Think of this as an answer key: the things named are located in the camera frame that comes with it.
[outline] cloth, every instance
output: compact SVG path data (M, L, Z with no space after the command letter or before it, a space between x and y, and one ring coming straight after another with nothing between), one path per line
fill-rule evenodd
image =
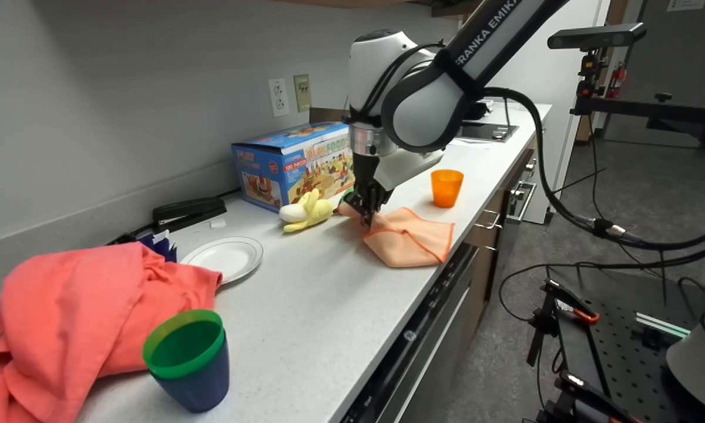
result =
M97 378L146 368L148 331L214 307L218 279L139 242L28 259L0 294L0 420L74 420Z
M359 217L353 206L340 204L337 213ZM356 225L362 242L390 269L429 269L441 265L450 249L454 223L424 220L402 206L390 213L375 213L370 227Z

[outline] orange cup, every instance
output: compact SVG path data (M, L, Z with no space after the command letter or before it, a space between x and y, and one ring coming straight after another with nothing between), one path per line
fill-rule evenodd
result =
M455 170L434 170L429 172L433 204L448 209L463 188L463 172Z

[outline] floor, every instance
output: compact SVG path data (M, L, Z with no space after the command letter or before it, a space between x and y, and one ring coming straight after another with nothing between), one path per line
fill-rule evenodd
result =
M679 143L664 148L599 139L575 146L568 182L592 172L592 152L599 163L597 202L604 217L622 223L646 240L686 240L705 230L705 150ZM564 190L564 202L592 217L592 179ZM564 219L548 225L508 225L501 242L496 283L503 274L544 260L630 260L616 244L594 240ZM705 260L670 269L668 277L682 274L705 283ZM518 314L540 306L540 279L530 273L508 284L508 303ZM448 423L503 423L534 420L540 401L534 366L524 365L530 327L511 320L494 298L483 312L482 330L460 365L454 399L447 410ZM552 399L552 376L540 371L542 397Z

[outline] plastic cup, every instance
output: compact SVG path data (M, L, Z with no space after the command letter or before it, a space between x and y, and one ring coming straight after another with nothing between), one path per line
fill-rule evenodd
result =
M434 170L429 172L433 204L448 209L463 188L463 172L455 170Z
M187 310L153 330L142 344L142 361L189 413L208 411L228 394L228 337L212 310Z

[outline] kitchen counter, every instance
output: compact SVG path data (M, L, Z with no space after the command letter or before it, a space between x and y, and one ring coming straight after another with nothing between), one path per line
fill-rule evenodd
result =
M423 219L450 220L457 244L534 139L528 112L518 106L510 106L510 112L518 128L504 143L448 143L437 168L464 172L454 209L429 204L424 172L396 188L383 211L411 206ZM487 121L503 123L503 111ZM151 376L125 376L99 383L79 420L337 420L441 270L386 269L340 217L282 235L278 213L234 197L223 219L223 227L205 220L173 233L173 240L178 254L218 238L262 244L260 269L216 296L231 347L228 397L208 413L193 417Z

